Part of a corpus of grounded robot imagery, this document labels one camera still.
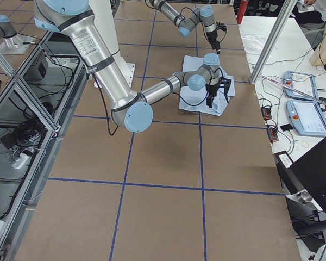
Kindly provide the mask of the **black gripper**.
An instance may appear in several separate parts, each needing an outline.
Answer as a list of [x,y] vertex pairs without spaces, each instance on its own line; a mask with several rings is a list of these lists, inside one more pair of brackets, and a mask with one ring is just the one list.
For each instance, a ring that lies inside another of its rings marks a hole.
[[208,107],[213,108],[214,107],[214,98],[217,96],[217,92],[220,88],[220,85],[217,84],[207,84],[206,86],[206,90],[207,90],[207,99],[206,99],[206,103]]
[[220,42],[217,40],[218,37],[217,30],[206,32],[206,37],[209,44],[211,45],[211,48],[215,50],[217,54],[220,54],[221,49],[220,49]]

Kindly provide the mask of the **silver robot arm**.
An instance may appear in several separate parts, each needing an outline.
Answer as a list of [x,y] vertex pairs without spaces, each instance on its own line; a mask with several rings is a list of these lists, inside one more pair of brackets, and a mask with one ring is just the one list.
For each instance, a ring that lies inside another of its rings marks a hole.
[[227,28],[224,24],[217,22],[214,18],[214,10],[212,6],[205,5],[203,7],[190,9],[191,15],[185,17],[181,12],[177,12],[167,1],[149,1],[151,9],[155,9],[164,14],[177,28],[179,33],[183,37],[187,37],[191,32],[199,25],[202,24],[205,38],[210,44],[212,50],[216,51],[217,54],[221,52],[221,43],[218,38],[218,30],[224,32]]
[[131,89],[124,74],[109,51],[95,25],[96,14],[89,1],[34,1],[34,19],[38,28],[68,36],[73,42],[89,74],[92,74],[111,100],[111,118],[118,126],[133,133],[145,131],[152,123],[152,104],[187,86],[193,91],[205,88],[208,107],[221,84],[221,47],[217,40],[218,24],[212,6],[195,8],[190,18],[183,17],[166,1],[151,1],[152,7],[169,18],[181,35],[187,36],[202,24],[214,53],[203,58],[192,72],[176,72],[143,92]]

